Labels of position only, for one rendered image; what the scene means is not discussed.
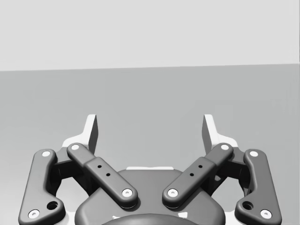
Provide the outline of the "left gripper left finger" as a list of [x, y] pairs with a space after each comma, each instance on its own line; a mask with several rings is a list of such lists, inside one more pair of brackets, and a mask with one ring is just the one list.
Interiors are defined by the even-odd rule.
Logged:
[[100, 188], [122, 209], [138, 204], [137, 190], [102, 158], [94, 155], [98, 140], [95, 114], [87, 116], [81, 134], [63, 142], [61, 149], [37, 151], [30, 167], [18, 223], [55, 225], [66, 216], [56, 194], [61, 181], [74, 178], [88, 195]]

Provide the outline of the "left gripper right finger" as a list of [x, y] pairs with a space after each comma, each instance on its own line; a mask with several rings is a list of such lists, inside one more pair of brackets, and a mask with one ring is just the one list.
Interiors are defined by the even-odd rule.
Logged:
[[217, 132], [213, 116], [202, 123], [206, 155], [198, 158], [162, 192], [162, 203], [170, 209], [183, 205], [199, 188], [212, 194], [230, 177], [237, 179], [244, 197], [236, 203], [234, 216], [246, 225], [280, 225], [282, 215], [266, 154], [241, 151], [237, 142]]

